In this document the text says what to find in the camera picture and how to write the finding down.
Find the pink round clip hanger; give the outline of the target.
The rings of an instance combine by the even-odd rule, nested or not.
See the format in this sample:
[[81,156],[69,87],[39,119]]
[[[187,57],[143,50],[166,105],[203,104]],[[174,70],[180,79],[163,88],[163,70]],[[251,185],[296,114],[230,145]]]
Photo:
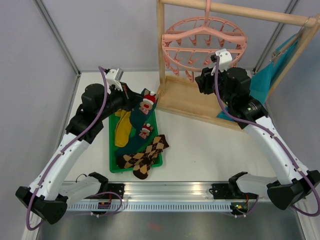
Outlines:
[[242,58],[248,37],[235,23],[212,16],[211,1],[204,1],[204,14],[184,18],[159,32],[159,55],[162,68],[179,76],[184,72],[190,81],[195,73],[212,63],[211,55],[226,58],[226,65],[234,67]]

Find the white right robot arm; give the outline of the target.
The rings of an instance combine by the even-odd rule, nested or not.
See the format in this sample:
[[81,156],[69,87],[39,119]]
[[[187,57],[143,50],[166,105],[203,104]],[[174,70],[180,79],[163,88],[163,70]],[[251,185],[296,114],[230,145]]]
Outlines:
[[269,198],[280,210],[292,207],[310,193],[320,198],[316,191],[319,171],[309,170],[283,142],[263,104],[251,96],[251,78],[245,69],[213,72],[206,67],[195,81],[201,93],[216,95],[223,111],[260,147],[276,175],[263,177],[242,171],[228,180],[231,196],[259,195]]

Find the green reindeer sock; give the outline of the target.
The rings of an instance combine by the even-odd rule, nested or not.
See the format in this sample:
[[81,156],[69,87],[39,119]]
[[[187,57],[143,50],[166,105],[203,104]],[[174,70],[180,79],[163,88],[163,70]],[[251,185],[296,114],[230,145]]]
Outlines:
[[135,135],[128,140],[128,143],[124,147],[120,147],[115,151],[115,157],[137,153],[139,148],[147,142],[153,129],[150,123],[145,123],[141,130],[137,130]]
[[150,115],[155,110],[159,95],[156,92],[149,91],[145,88],[140,96],[138,104],[133,108],[130,114],[130,123],[135,130],[140,130],[144,123],[149,119]]

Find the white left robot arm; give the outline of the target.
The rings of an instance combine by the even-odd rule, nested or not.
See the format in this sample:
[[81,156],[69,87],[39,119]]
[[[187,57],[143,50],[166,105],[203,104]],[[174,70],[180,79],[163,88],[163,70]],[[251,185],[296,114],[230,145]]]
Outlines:
[[63,182],[82,153],[103,129],[103,120],[120,109],[131,110],[142,96],[123,83],[122,90],[106,89],[99,83],[90,84],[81,96],[81,104],[71,118],[66,133],[46,167],[29,186],[20,186],[15,195],[43,221],[53,225],[67,208],[85,198],[105,198],[109,180],[92,172],[84,180],[63,186]]

